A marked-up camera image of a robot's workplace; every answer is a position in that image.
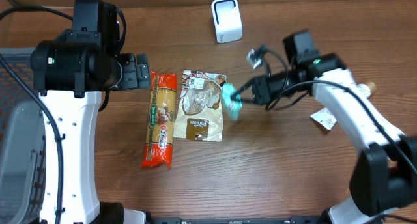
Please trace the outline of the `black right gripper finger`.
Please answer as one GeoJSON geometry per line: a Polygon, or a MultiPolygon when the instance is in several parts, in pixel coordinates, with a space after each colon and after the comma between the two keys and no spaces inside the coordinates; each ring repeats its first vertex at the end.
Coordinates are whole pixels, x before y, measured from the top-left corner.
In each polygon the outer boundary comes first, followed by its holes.
{"type": "Polygon", "coordinates": [[[242,98],[239,93],[233,93],[231,95],[231,100],[237,103],[246,103],[246,104],[254,104],[254,99],[242,98]]]}
{"type": "Polygon", "coordinates": [[[244,92],[246,89],[251,88],[251,87],[252,87],[252,85],[254,84],[254,82],[255,82],[255,78],[250,79],[250,80],[249,80],[249,81],[247,81],[245,84],[243,84],[243,86],[241,86],[240,88],[238,88],[238,89],[235,91],[234,95],[236,96],[236,95],[238,95],[238,94],[241,94],[241,93],[242,93],[242,92],[244,92]]]}

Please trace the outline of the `teal wet wipes pack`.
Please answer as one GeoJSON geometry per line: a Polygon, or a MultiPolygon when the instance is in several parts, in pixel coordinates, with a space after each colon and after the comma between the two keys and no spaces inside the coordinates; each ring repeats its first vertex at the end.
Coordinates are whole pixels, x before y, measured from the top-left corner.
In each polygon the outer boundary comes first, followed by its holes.
{"type": "Polygon", "coordinates": [[[233,120],[238,120],[240,110],[243,108],[243,103],[240,101],[240,94],[236,95],[237,100],[232,100],[232,95],[236,92],[236,88],[226,83],[222,87],[222,103],[225,106],[226,113],[233,120]]]}

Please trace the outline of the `orange spaghetti pasta pack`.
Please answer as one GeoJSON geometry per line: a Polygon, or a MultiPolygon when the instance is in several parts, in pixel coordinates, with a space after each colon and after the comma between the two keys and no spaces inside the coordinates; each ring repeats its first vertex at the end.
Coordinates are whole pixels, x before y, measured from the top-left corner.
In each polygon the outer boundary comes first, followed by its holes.
{"type": "Polygon", "coordinates": [[[176,95],[176,74],[151,73],[151,97],[142,167],[155,167],[163,163],[171,167],[176,95]]]}

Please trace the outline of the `beige brown snack pouch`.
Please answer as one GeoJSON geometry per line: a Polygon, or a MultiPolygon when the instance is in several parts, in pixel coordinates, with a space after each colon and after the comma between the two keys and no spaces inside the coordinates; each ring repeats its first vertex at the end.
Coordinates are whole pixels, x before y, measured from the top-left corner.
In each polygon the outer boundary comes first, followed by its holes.
{"type": "Polygon", "coordinates": [[[193,141],[220,142],[223,134],[221,93],[227,76],[185,70],[173,136],[193,141]]]}

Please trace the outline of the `white leaf print tube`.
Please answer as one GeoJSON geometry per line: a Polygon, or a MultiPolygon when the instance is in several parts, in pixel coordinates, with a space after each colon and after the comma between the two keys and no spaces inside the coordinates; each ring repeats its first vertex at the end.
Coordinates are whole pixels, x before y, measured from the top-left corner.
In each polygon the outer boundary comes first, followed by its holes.
{"type": "MultiPolygon", "coordinates": [[[[360,93],[366,98],[371,97],[377,90],[376,84],[372,81],[358,84],[357,87],[360,93]]],[[[337,123],[336,118],[326,107],[311,114],[310,118],[328,131],[330,131],[337,123]]]]}

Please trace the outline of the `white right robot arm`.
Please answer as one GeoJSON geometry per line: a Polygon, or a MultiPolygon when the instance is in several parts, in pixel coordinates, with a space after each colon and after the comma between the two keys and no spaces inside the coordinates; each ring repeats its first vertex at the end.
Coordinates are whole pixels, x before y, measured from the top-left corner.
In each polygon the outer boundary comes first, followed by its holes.
{"type": "Polygon", "coordinates": [[[351,71],[335,54],[288,55],[279,74],[267,72],[239,89],[226,84],[222,101],[235,119],[244,103],[271,110],[282,97],[305,91],[323,104],[358,153],[350,196],[327,210],[318,223],[371,223],[416,202],[416,138],[389,123],[360,92],[351,71]]]}

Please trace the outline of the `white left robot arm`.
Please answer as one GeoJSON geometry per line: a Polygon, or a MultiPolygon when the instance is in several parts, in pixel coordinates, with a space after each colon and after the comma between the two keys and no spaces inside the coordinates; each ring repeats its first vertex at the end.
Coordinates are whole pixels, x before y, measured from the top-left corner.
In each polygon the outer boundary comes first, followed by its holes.
{"type": "Polygon", "coordinates": [[[102,92],[121,80],[119,41],[42,41],[31,55],[44,114],[43,223],[146,223],[144,211],[101,203],[94,178],[95,130],[102,92]]]}

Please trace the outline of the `white barcode scanner stand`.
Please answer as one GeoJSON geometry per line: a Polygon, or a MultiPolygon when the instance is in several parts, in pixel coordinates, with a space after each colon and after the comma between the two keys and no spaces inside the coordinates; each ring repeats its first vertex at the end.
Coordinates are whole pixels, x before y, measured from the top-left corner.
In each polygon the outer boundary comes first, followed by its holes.
{"type": "Polygon", "coordinates": [[[218,43],[233,42],[242,38],[243,27],[237,0],[214,0],[211,10],[218,43]]]}

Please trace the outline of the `dark grey plastic basket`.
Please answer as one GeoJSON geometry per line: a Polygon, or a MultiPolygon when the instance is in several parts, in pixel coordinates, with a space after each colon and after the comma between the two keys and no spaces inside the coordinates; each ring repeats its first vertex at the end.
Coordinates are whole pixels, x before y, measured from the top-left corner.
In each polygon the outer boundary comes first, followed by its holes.
{"type": "Polygon", "coordinates": [[[1,223],[39,222],[44,150],[41,109],[1,67],[1,223]]]}

